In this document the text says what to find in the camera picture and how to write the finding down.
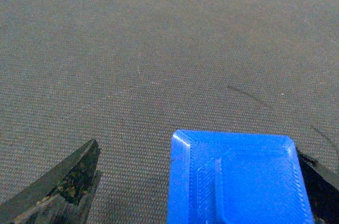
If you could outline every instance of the floor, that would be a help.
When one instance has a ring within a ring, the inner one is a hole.
[[[1,0],[0,202],[95,138],[88,223],[165,223],[176,129],[339,173],[339,0]]]

